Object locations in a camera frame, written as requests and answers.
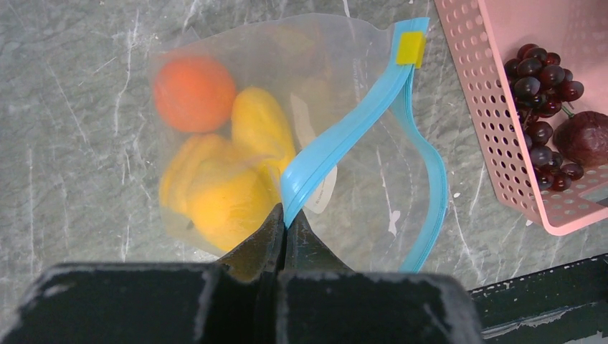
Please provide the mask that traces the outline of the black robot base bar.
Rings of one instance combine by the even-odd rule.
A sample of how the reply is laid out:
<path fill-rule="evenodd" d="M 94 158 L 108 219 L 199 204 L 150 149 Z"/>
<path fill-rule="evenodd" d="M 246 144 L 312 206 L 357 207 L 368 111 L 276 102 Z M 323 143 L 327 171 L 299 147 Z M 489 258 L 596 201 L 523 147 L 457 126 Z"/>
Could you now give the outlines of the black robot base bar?
<path fill-rule="evenodd" d="M 607 255 L 470 292 L 486 343 L 606 343 Z"/>

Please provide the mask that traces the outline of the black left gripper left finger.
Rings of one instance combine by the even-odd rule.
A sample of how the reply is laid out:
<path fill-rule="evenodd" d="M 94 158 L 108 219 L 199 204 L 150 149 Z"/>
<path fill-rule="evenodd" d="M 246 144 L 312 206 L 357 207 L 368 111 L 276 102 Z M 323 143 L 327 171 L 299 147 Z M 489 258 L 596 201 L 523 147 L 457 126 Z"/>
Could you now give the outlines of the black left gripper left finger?
<path fill-rule="evenodd" d="M 234 279 L 249 283 L 263 272 L 284 265 L 286 229 L 281 204 L 276 204 L 262 225 L 241 244 L 217 260 Z"/>

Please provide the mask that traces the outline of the dark red round fruit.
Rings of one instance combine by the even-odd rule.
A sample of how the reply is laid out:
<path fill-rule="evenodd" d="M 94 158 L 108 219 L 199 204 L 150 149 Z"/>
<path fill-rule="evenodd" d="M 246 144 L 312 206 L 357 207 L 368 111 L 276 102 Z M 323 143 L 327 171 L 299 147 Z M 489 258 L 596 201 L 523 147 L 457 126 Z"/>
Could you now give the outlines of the dark red round fruit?
<path fill-rule="evenodd" d="M 607 165 L 607 115 L 575 114 L 555 129 L 553 144 L 563 157 L 583 167 Z"/>

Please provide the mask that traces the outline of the yellow mango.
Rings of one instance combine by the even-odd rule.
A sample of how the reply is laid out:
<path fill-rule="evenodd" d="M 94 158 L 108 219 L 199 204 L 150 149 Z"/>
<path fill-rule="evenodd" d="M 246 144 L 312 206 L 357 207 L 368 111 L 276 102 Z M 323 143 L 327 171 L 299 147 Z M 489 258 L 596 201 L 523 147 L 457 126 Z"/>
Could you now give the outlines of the yellow mango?
<path fill-rule="evenodd" d="M 228 252 L 259 229 L 279 203 L 256 169 L 210 158 L 201 162 L 186 190 L 186 215 L 201 235 Z"/>
<path fill-rule="evenodd" d="M 257 156 L 276 178 L 296 155 L 284 111 L 273 95 L 259 87 L 243 89 L 234 100 L 232 142 Z"/>

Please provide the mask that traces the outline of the clear zip top bag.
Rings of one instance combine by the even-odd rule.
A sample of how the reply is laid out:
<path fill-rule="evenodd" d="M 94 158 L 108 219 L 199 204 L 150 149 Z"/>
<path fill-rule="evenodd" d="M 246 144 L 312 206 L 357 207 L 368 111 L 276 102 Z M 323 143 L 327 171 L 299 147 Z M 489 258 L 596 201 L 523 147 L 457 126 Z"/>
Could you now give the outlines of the clear zip top bag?
<path fill-rule="evenodd" d="M 285 229 L 303 210 L 314 233 L 351 269 L 419 271 L 447 211 L 445 166 L 417 128 L 412 106 L 428 26 L 427 17 L 378 29 L 347 16 L 301 14 L 204 39 L 189 30 L 157 46 L 148 74 L 159 183 L 188 138 L 220 135 L 229 145 L 215 158 L 262 174 L 282 205 Z M 153 79 L 167 62 L 185 56 L 222 63 L 237 95 L 259 87 L 275 97 L 296 151 L 280 178 L 232 142 L 232 111 L 222 127 L 207 133 L 183 133 L 159 117 Z M 227 253 L 210 244 L 186 214 L 159 206 L 169 235 L 217 256 Z"/>

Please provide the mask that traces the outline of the orange fruit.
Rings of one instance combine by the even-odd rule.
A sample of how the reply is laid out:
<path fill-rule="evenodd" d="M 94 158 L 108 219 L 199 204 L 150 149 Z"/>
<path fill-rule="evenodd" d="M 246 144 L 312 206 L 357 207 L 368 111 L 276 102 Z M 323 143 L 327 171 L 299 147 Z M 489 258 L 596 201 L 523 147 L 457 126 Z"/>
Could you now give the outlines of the orange fruit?
<path fill-rule="evenodd" d="M 167 62 L 153 78 L 152 90 L 159 117 L 183 133 L 207 133 L 222 127 L 237 95 L 229 70 L 205 56 Z"/>

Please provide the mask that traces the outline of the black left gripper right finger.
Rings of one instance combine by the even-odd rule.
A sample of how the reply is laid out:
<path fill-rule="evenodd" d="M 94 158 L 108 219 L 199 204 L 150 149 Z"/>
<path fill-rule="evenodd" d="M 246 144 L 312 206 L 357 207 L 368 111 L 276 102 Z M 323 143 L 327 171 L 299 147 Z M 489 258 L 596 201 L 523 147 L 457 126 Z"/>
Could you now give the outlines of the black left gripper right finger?
<path fill-rule="evenodd" d="M 353 271 L 314 233 L 303 210 L 285 230 L 283 246 L 283 274 Z"/>

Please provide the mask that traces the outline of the dark purple grape bunch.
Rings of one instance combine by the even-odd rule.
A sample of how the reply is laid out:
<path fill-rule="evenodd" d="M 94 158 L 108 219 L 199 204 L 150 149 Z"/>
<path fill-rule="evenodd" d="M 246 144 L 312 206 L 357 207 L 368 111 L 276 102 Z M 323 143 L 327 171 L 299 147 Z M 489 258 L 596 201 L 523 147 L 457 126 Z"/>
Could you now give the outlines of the dark purple grape bunch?
<path fill-rule="evenodd" d="M 519 47 L 503 67 L 539 189 L 566 191 L 584 169 L 566 163 L 563 154 L 548 147 L 556 130 L 547 120 L 559 112 L 572 115 L 564 105 L 579 99 L 584 86 L 561 66 L 558 53 L 534 43 Z"/>

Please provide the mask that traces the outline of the yellow bell pepper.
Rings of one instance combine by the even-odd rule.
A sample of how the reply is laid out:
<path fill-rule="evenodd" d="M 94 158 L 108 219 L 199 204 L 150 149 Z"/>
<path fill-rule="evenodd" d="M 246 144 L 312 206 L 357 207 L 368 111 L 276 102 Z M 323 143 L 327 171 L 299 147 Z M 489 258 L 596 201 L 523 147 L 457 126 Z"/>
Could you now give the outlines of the yellow bell pepper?
<path fill-rule="evenodd" d="M 199 169 L 228 145 L 226 138 L 214 133 L 188 138 L 163 172 L 158 190 L 160 205 L 187 214 L 187 194 Z"/>

